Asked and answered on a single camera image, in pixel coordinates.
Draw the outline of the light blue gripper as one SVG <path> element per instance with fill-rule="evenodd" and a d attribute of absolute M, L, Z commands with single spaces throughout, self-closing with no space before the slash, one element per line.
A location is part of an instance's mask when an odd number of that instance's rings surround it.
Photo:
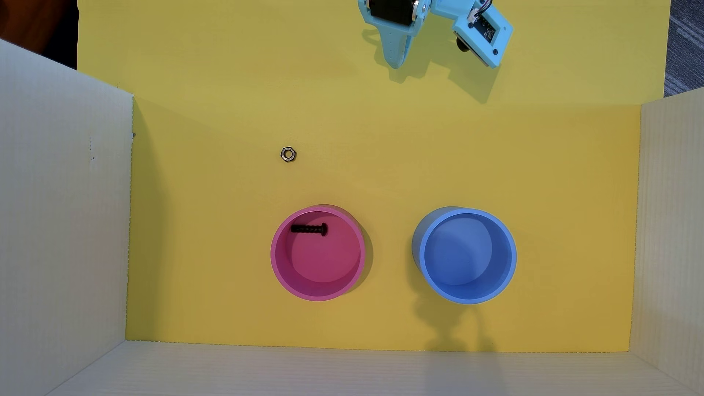
<path fill-rule="evenodd" d="M 384 60 L 399 69 L 408 56 L 433 1 L 357 1 L 363 20 L 380 35 Z"/>

